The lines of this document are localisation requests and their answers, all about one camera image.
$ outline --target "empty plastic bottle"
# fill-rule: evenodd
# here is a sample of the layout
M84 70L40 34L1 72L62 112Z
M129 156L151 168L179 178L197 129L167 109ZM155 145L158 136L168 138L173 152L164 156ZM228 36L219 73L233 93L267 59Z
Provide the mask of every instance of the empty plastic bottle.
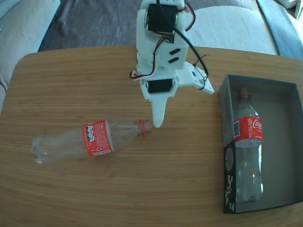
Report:
M39 164L73 157L94 157L112 153L138 136L151 132L149 121L101 120L57 135L33 140L32 153Z
M250 92L238 92L239 109L235 118L236 201L259 201L263 195L261 176L262 121L250 100Z

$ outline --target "coca-cola logo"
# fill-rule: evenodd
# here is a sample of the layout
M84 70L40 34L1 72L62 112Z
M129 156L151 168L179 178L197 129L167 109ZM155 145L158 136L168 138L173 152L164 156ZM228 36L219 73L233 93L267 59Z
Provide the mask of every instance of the coca-cola logo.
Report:
M252 127L254 129L262 129L262 123L258 121L258 119L254 120L252 123Z

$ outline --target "open box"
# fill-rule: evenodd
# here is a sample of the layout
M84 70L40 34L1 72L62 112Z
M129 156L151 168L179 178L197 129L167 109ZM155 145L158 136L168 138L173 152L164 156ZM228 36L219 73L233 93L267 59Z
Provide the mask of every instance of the open box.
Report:
M233 118L237 92L247 88L262 119L260 201L236 202ZM224 213L266 210L303 201L303 111L296 84L228 75L220 88L224 146Z

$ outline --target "box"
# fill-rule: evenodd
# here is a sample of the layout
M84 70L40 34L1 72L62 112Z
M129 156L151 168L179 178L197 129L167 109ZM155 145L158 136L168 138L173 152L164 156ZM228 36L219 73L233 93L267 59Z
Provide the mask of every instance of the box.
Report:
M236 203L233 113L247 88L263 121L260 201ZM224 213L267 210L303 201L303 111L296 84L228 75L220 88L224 147Z

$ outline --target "barcode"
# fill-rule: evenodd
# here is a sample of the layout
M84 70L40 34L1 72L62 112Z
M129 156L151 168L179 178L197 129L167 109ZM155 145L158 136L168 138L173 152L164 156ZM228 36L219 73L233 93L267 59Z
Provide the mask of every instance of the barcode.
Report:
M236 122L233 123L233 128L234 128L234 131L235 131L235 137L240 136L240 123L239 123L239 121L236 121Z

